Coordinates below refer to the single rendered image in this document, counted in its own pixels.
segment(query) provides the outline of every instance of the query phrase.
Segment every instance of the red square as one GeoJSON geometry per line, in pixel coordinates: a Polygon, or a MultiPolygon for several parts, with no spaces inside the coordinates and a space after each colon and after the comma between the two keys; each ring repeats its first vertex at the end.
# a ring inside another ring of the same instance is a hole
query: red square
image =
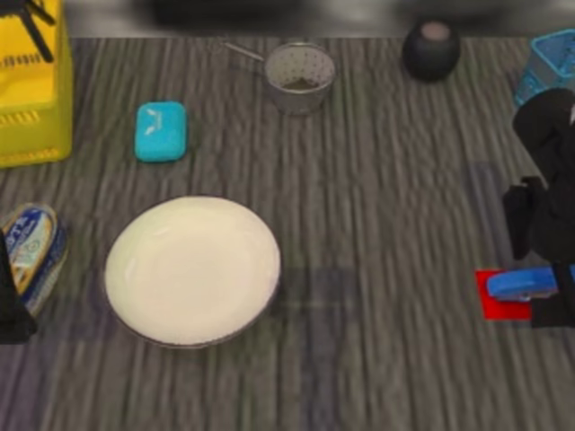
{"type": "Polygon", "coordinates": [[[487,321],[530,321],[531,305],[529,303],[500,302],[489,296],[487,280],[500,272],[504,271],[475,271],[475,280],[482,301],[483,317],[487,321]]]}

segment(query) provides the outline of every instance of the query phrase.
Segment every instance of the black vase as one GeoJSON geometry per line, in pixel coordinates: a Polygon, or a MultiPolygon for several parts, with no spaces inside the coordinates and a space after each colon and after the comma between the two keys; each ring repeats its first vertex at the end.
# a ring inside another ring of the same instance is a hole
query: black vase
{"type": "Polygon", "coordinates": [[[423,82],[443,80],[456,68],[461,40],[444,22],[421,22],[405,38],[402,61],[411,77],[423,82]]]}

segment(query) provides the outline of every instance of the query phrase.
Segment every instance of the yellow plastic container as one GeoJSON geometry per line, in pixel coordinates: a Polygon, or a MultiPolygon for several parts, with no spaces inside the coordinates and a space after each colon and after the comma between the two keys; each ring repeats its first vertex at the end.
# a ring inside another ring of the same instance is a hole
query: yellow plastic container
{"type": "Polygon", "coordinates": [[[72,150],[74,72],[61,0],[57,24],[33,18],[54,56],[45,63],[18,17],[0,18],[0,167],[54,162],[72,150]]]}

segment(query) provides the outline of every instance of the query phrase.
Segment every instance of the blue plastic basket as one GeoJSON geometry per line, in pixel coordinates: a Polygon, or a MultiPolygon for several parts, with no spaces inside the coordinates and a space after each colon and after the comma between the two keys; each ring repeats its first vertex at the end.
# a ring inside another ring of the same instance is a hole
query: blue plastic basket
{"type": "Polygon", "coordinates": [[[549,88],[575,91],[575,29],[531,41],[531,55],[515,94],[518,106],[549,88]]]}

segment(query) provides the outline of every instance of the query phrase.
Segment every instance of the wooden table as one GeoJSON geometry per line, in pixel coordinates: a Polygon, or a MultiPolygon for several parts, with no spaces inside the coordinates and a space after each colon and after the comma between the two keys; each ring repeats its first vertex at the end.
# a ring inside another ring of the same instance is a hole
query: wooden table
{"type": "Polygon", "coordinates": [[[473,282],[517,265],[499,202],[536,173],[510,126],[526,41],[467,40],[455,74],[423,85],[399,40],[320,40],[341,76],[306,118],[278,114],[258,66],[213,42],[74,40],[73,155],[0,172],[3,212],[45,201],[72,237],[40,333],[0,347],[0,429],[571,429],[573,331],[488,323],[473,282]],[[189,110],[190,152],[137,163],[136,109],[164,99],[189,110]],[[189,194],[256,211],[284,273],[243,335],[169,350],[118,325],[102,270],[130,220],[189,194]]]}

